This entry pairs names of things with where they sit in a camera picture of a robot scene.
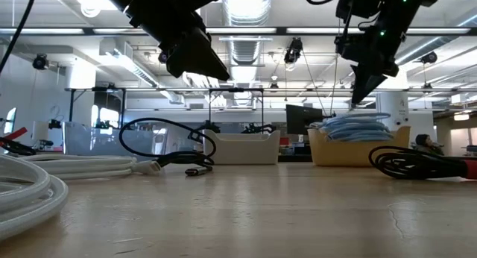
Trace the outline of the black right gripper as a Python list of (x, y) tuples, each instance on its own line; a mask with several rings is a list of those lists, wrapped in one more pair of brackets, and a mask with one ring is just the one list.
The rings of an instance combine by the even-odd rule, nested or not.
[(339, 34), (334, 43), (336, 53), (358, 64), (352, 66), (355, 75), (352, 104), (358, 104), (382, 84), (387, 79), (384, 75), (394, 77), (399, 71), (395, 63), (399, 33), (370, 26), (363, 33)]

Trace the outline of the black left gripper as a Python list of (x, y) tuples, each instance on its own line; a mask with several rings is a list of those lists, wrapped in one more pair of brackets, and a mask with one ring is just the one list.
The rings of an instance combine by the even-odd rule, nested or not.
[(210, 35), (197, 10), (218, 0), (109, 0), (129, 24), (141, 28), (167, 51), (166, 68), (174, 77), (184, 72), (220, 81), (230, 79), (227, 67), (213, 51)]

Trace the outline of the black cable red end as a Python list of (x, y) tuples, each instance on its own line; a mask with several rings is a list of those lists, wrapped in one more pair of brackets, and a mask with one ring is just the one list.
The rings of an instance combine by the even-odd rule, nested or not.
[(477, 180), (477, 158), (445, 157), (397, 146), (379, 146), (368, 154), (370, 164), (389, 177), (428, 180), (462, 177)]

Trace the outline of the black computer monitor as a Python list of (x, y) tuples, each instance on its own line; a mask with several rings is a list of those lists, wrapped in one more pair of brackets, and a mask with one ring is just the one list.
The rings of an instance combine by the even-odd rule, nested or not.
[(322, 109), (287, 104), (285, 111), (287, 134), (307, 135), (311, 123), (323, 120)]

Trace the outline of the yellow plastic bin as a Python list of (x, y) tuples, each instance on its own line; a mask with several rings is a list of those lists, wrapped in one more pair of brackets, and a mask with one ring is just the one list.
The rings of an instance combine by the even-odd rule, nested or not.
[(411, 128), (402, 126), (392, 132), (394, 138), (383, 142), (340, 142), (330, 141), (326, 134), (317, 129), (308, 129), (312, 162), (324, 167), (371, 167), (368, 155), (379, 146), (409, 146)]

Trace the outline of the person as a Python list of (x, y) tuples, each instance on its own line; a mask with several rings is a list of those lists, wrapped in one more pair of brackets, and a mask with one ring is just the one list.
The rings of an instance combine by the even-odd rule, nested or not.
[(428, 134), (418, 134), (415, 138), (414, 150), (443, 156), (444, 152), (440, 145), (434, 144)]

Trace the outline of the white plastic bin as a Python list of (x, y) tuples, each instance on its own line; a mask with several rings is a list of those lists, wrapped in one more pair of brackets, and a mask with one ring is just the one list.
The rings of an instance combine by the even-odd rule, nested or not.
[(216, 165), (274, 165), (278, 162), (280, 132), (215, 133), (203, 130), (215, 143), (211, 156)]

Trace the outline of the translucent grey plastic bin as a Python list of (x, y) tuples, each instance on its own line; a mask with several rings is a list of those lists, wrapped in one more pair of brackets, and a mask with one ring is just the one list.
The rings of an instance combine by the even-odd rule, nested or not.
[[(119, 141), (119, 129), (100, 129), (77, 122), (63, 123), (63, 153), (78, 156), (132, 156), (145, 160), (129, 152)], [(126, 130), (123, 140), (128, 147), (146, 154), (164, 154), (168, 129)]]

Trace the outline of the red and black clamp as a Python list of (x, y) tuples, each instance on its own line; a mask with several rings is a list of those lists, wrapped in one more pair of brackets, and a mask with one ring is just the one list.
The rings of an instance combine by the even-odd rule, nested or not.
[(26, 134), (27, 131), (28, 130), (23, 127), (12, 133), (9, 133), (6, 136), (0, 136), (0, 148), (3, 148), (4, 150), (7, 150), (13, 154), (18, 154), (22, 156), (36, 155), (37, 152), (33, 148), (15, 141), (15, 139)]

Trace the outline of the black background rig frame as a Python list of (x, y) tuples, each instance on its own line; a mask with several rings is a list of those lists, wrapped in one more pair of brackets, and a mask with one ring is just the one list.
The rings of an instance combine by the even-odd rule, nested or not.
[(263, 88), (239, 88), (239, 87), (231, 87), (231, 88), (116, 88), (116, 87), (99, 87), (95, 86), (93, 88), (87, 89), (74, 89), (74, 88), (65, 88), (65, 91), (70, 92), (70, 102), (69, 102), (69, 121), (72, 121), (73, 112), (74, 112), (74, 103), (75, 101), (83, 95), (85, 92), (122, 92), (121, 96), (121, 107), (119, 113), (119, 128), (124, 127), (124, 120), (125, 120), (125, 112), (127, 110), (127, 94), (129, 92), (153, 92), (159, 93), (160, 95), (168, 97), (169, 94), (177, 94), (177, 93), (202, 93), (207, 94), (209, 101), (209, 121), (212, 120), (212, 94), (214, 92), (228, 92), (228, 93), (243, 93), (243, 92), (259, 92), (260, 93), (260, 101), (264, 101), (264, 92)]

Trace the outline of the silver ventilation duct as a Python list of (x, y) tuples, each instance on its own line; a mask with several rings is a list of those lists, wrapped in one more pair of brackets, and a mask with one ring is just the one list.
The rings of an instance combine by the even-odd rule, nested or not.
[[(262, 27), (266, 25), (272, 0), (223, 0), (225, 25)], [(228, 42), (230, 75), (235, 87), (251, 88), (256, 80), (262, 41), (256, 37), (232, 37)]]

